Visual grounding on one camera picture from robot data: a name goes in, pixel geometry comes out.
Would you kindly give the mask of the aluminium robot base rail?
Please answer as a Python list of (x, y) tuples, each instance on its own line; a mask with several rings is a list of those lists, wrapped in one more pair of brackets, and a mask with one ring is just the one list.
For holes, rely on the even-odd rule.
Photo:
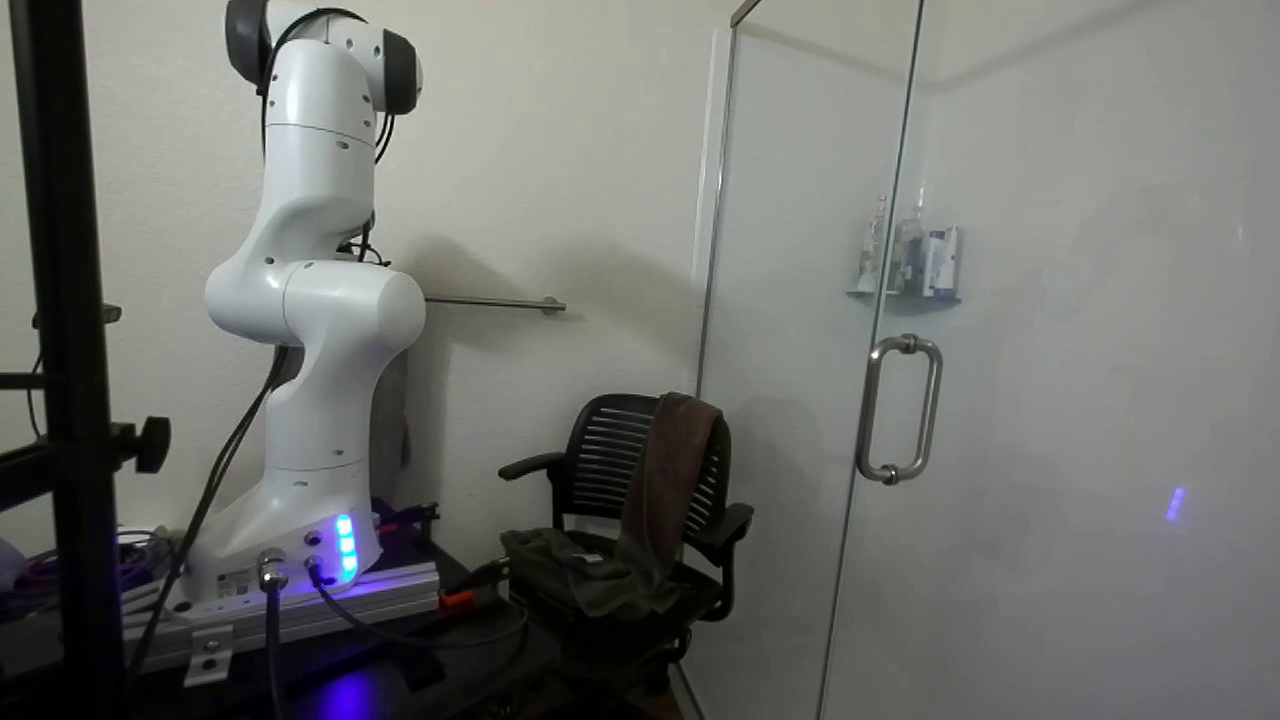
[[(369, 572), (353, 582), (318, 586), (304, 572), (292, 572), (281, 592), (281, 639), (319, 639), (361, 623), (392, 623), (430, 615), (440, 607), (440, 572), (432, 558)], [(224, 601), (174, 594), (161, 618), (147, 612), (126, 615), (126, 648), (135, 652), (147, 639), (139, 671), (175, 667), (186, 684), (219, 684), (235, 659), (247, 659), (269, 644), (269, 594), (247, 582)]]

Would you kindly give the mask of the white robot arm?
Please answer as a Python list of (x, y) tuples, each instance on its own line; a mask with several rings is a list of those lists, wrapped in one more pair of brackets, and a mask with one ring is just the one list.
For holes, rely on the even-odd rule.
[(338, 582), (375, 562), (373, 397), (424, 327), (412, 277), (349, 254), (375, 220), (375, 119), (422, 99), (418, 49), (314, 0), (228, 0), (224, 45), (259, 95), (265, 182), (204, 304), (218, 327), (292, 347), (300, 367), (265, 397), (265, 475), (202, 527), (197, 601), (244, 586), (265, 552)]

